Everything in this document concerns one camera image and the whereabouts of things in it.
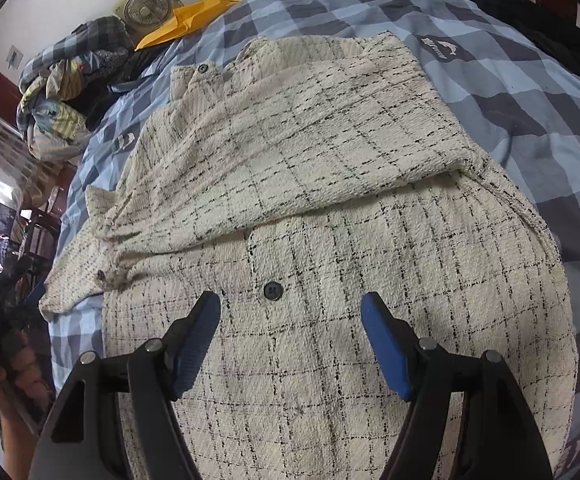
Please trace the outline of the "person's left hand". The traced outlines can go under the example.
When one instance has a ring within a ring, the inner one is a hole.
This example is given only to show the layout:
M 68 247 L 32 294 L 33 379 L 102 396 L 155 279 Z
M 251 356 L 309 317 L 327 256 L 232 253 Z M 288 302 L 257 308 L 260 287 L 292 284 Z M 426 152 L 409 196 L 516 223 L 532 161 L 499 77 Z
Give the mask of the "person's left hand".
M 55 387 L 47 356 L 38 352 L 38 344 L 24 330 L 6 336 L 0 356 L 0 428 L 5 421 L 22 422 L 38 437 L 52 404 Z

